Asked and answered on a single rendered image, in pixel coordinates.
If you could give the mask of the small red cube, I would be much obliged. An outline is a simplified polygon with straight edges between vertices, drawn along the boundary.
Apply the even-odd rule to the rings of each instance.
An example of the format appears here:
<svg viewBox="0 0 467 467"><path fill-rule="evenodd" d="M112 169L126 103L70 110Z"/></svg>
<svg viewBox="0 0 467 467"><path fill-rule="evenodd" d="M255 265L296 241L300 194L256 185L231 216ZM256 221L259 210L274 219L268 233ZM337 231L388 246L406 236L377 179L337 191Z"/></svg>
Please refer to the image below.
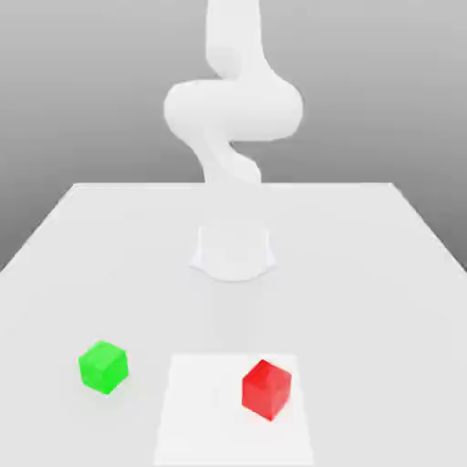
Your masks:
<svg viewBox="0 0 467 467"><path fill-rule="evenodd" d="M242 379L242 406L272 421L289 400L292 374L261 359Z"/></svg>

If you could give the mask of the small green cube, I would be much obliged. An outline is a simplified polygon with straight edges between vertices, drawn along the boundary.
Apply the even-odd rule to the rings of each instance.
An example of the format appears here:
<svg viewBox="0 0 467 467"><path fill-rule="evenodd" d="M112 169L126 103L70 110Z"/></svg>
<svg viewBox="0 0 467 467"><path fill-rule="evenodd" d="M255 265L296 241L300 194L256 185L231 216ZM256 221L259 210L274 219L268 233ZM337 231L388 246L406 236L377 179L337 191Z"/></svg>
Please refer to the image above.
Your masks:
<svg viewBox="0 0 467 467"><path fill-rule="evenodd" d="M100 340L78 359L83 384L109 395L128 375L127 353L109 342Z"/></svg>

